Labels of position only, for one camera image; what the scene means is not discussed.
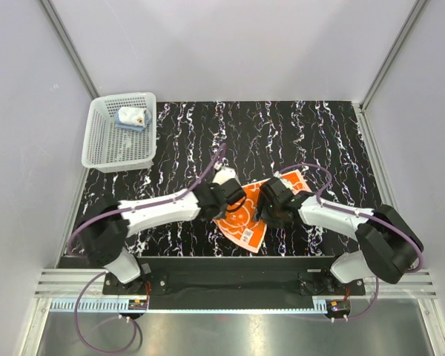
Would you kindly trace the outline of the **orange white towel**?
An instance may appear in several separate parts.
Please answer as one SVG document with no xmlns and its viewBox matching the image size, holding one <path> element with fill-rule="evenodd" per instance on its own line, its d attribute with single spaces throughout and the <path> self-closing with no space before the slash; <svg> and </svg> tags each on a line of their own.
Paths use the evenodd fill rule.
<svg viewBox="0 0 445 356">
<path fill-rule="evenodd" d="M 268 228 L 262 220 L 254 220 L 260 187 L 266 181 L 268 179 L 244 185 L 244 204 L 231 205 L 224 218 L 214 221 L 224 237 L 251 253 L 259 252 Z"/>
</svg>

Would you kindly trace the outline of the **blue white bear towel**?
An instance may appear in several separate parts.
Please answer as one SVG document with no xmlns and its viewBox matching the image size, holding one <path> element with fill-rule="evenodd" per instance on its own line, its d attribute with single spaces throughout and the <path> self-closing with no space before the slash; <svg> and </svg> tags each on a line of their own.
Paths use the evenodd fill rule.
<svg viewBox="0 0 445 356">
<path fill-rule="evenodd" d="M 121 107 L 114 121 L 120 129 L 143 132 L 151 124 L 152 115 L 147 108 Z"/>
</svg>

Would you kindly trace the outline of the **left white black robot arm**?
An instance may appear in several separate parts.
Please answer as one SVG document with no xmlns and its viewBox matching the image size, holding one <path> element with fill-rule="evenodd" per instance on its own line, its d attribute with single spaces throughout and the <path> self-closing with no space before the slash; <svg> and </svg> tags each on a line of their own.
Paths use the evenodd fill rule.
<svg viewBox="0 0 445 356">
<path fill-rule="evenodd" d="M 146 200 L 120 200 L 94 207 L 72 240 L 78 240 L 87 262 L 117 278 L 128 293 L 145 286 L 145 275 L 135 256 L 125 247 L 128 237 L 149 228 L 196 219 L 218 220 L 229 207 L 244 203 L 246 192 L 234 169 L 221 167 L 210 182 L 196 182 L 174 194 Z"/>
</svg>

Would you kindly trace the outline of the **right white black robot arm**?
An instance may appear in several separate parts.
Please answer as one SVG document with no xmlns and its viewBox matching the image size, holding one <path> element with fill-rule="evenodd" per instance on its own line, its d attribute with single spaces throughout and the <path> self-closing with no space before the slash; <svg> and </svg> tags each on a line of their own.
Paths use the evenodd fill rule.
<svg viewBox="0 0 445 356">
<path fill-rule="evenodd" d="M 396 284 L 412 267 L 423 264 L 423 244 L 390 205 L 353 208 L 330 202 L 310 191 L 294 193 L 289 182 L 272 177 L 260 186 L 255 220 L 282 228 L 300 223 L 334 231 L 357 242 L 359 250 L 339 256 L 322 275 L 322 285 L 338 294 L 354 280 L 376 277 Z"/>
</svg>

